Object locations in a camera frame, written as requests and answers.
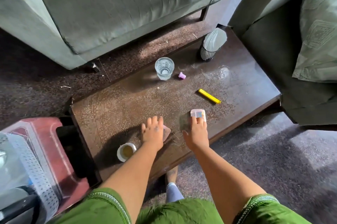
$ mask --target yellow highlighter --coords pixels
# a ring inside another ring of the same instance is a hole
[[[214,103],[217,103],[217,104],[221,103],[221,100],[216,99],[214,96],[210,95],[209,93],[207,93],[207,92],[206,92],[205,90],[203,90],[202,88],[200,88],[200,89],[198,90],[198,92],[199,92],[200,94],[204,95],[205,97],[207,97],[208,99],[212,100]]]

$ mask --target wooden coffee table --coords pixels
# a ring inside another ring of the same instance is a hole
[[[175,63],[173,76],[161,81],[154,62],[75,102],[72,115],[99,170],[106,180],[122,163],[116,152],[132,142],[141,146],[140,124],[163,116],[172,132],[158,152],[150,181],[191,156],[181,130],[188,127],[191,109],[204,109],[210,143],[279,100],[280,92],[230,28],[222,27],[227,42],[213,60],[203,63],[197,53],[203,38],[167,55]],[[179,72],[186,79],[178,78]],[[221,104],[197,93],[202,88]]]

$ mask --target child's hand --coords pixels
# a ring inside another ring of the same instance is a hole
[[[191,151],[209,147],[207,123],[203,118],[192,118],[191,132],[183,131],[186,145]]]
[[[163,147],[163,117],[154,116],[153,118],[148,118],[147,124],[141,125],[141,132],[143,135],[143,145],[150,145],[156,152]]]

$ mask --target white bowl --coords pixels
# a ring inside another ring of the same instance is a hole
[[[123,154],[123,149],[124,149],[125,146],[130,146],[132,148],[133,153],[135,153],[136,150],[137,150],[136,146],[133,143],[130,143],[130,142],[127,142],[123,145],[120,145],[118,150],[117,150],[117,157],[122,162],[125,162],[125,161],[128,160],[128,158],[125,157],[124,154]]]

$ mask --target yellow liquid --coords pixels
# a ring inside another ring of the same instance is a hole
[[[133,155],[133,150],[130,146],[126,145],[123,148],[123,155],[125,156],[125,158],[131,158],[131,156]]]

